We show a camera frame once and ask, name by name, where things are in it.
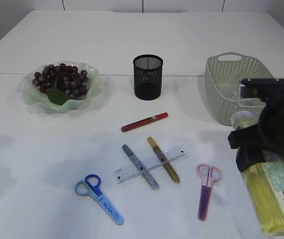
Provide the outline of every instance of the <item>scissors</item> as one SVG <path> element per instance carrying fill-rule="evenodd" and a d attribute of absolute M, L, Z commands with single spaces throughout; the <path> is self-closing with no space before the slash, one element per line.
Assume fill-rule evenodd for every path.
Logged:
<path fill-rule="evenodd" d="M 202 163 L 197 165 L 196 173 L 201 178 L 201 192 L 198 208 L 198 219 L 206 220 L 211 188 L 214 182 L 221 180 L 221 170 L 217 167 Z"/>
<path fill-rule="evenodd" d="M 95 186 L 93 186 L 89 182 L 89 178 L 96 178 L 98 180 L 98 183 Z M 100 191 L 99 189 L 100 184 L 101 184 L 100 177 L 95 174 L 90 174 L 87 177 L 85 177 L 84 181 L 82 180 L 75 185 L 74 191 L 76 192 L 77 195 L 81 197 L 90 196 L 91 198 L 93 198 L 103 208 L 103 210 L 109 215 L 109 217 L 112 218 L 112 220 L 116 224 L 122 225 L 124 222 L 123 217 L 115 209 L 112 203 L 106 198 L 106 196 Z M 85 186 L 87 188 L 87 191 L 84 193 L 79 192 L 78 187 L 80 185 Z"/>

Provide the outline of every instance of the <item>pink scissors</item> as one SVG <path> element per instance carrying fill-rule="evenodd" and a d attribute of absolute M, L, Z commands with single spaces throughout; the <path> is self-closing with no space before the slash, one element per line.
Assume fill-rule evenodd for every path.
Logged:
<path fill-rule="evenodd" d="M 201 178 L 198 219 L 205 221 L 212 184 L 221 180 L 221 170 L 217 167 L 202 163 L 196 167 L 196 173 Z"/>

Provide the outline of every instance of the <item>black mesh pen holder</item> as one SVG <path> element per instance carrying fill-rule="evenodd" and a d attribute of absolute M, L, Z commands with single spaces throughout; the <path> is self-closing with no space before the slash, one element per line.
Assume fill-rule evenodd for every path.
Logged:
<path fill-rule="evenodd" d="M 162 90 L 163 60 L 155 55 L 141 55 L 133 60 L 134 93 L 137 98 L 150 101 Z"/>

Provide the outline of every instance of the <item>ruler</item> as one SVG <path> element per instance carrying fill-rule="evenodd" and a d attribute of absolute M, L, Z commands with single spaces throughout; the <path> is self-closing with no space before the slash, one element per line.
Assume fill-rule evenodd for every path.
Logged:
<path fill-rule="evenodd" d="M 120 184 L 132 178 L 135 178 L 144 172 L 152 171 L 153 169 L 161 167 L 165 163 L 173 162 L 186 155 L 187 154 L 183 147 L 176 146 L 164 151 L 163 153 L 159 153 L 158 155 L 154 155 L 153 157 L 141 160 L 144 167 L 137 169 L 134 164 L 131 164 L 116 170 L 114 174 L 117 183 Z"/>

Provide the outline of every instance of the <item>scissor handle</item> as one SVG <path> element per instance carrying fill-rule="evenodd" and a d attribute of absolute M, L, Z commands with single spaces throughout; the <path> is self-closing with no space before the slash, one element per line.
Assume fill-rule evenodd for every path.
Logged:
<path fill-rule="evenodd" d="M 83 185 L 83 186 L 85 186 L 85 187 L 87 188 L 87 191 L 86 191 L 85 193 L 81 193 L 81 192 L 78 191 L 78 187 L 79 187 L 80 185 Z M 78 183 L 74 186 L 74 191 L 75 191 L 76 194 L 77 194 L 78 196 L 80 196 L 80 197 L 91 196 L 91 194 L 90 194 L 90 188 L 89 188 L 89 186 L 85 183 L 85 181 L 80 181 L 80 182 L 78 182 Z"/>
<path fill-rule="evenodd" d="M 218 182 L 220 180 L 221 180 L 221 170 L 217 167 L 211 166 L 209 171 L 207 186 L 212 187 L 214 182 Z"/>
<path fill-rule="evenodd" d="M 90 182 L 89 182 L 89 178 L 96 178 L 98 180 L 98 183 L 96 185 L 92 185 Z M 101 179 L 99 176 L 97 176 L 96 174 L 90 174 L 88 175 L 86 178 L 85 178 L 85 182 L 86 184 L 88 184 L 88 186 L 90 188 L 92 188 L 92 190 L 98 195 L 100 196 L 102 194 L 102 192 L 100 191 L 99 187 L 100 187 L 100 184 L 101 184 Z"/>
<path fill-rule="evenodd" d="M 206 174 L 205 175 L 200 172 L 199 169 L 201 167 L 205 167 L 206 168 Z M 197 167 L 196 167 L 195 172 L 198 175 L 198 177 L 201 179 L 201 184 L 202 185 L 205 185 L 205 186 L 207 185 L 209 169 L 210 169 L 210 167 L 206 163 L 201 163 L 201 164 L 197 165 Z"/>

